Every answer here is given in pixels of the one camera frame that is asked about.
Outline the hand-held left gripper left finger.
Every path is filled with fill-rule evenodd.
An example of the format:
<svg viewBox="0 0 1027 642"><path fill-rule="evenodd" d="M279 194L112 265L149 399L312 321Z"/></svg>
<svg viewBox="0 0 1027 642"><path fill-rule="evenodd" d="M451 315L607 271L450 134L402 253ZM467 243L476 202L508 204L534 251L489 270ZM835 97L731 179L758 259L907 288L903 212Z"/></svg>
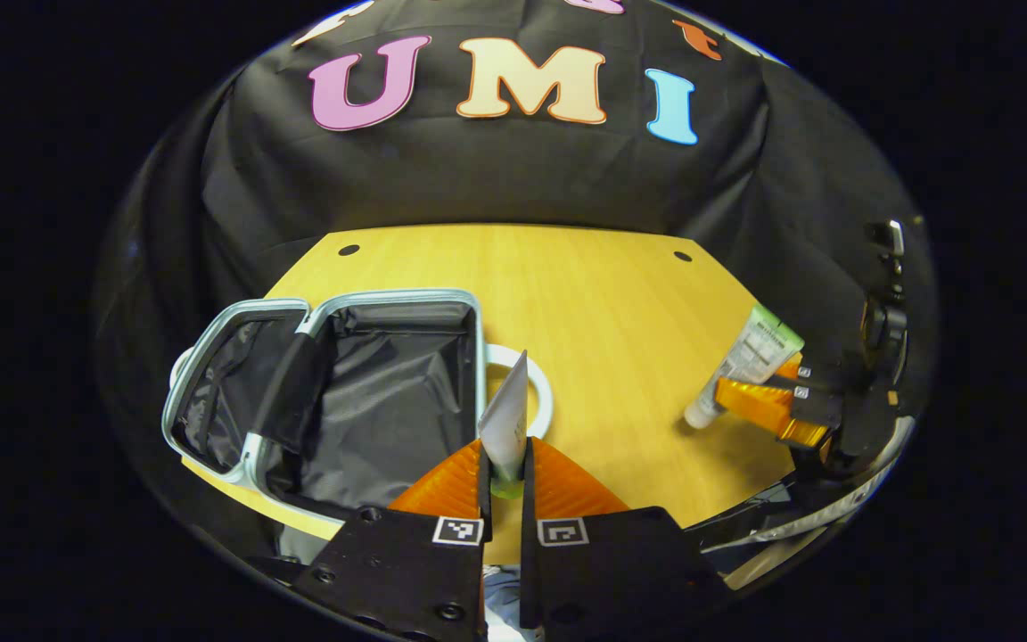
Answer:
<svg viewBox="0 0 1027 642"><path fill-rule="evenodd" d="M294 593L390 639L484 641L489 485L488 456L473 441L386 508L355 512L301 570Z"/></svg>

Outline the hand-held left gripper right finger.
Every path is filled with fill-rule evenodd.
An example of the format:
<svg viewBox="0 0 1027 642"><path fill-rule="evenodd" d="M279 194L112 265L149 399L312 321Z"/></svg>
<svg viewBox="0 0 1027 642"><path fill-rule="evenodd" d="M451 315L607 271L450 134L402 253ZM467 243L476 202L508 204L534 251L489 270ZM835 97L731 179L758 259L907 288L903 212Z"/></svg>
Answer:
<svg viewBox="0 0 1027 642"><path fill-rule="evenodd" d="M660 506L632 509L559 448L527 442L519 625L546 641L685 641L731 602Z"/></svg>

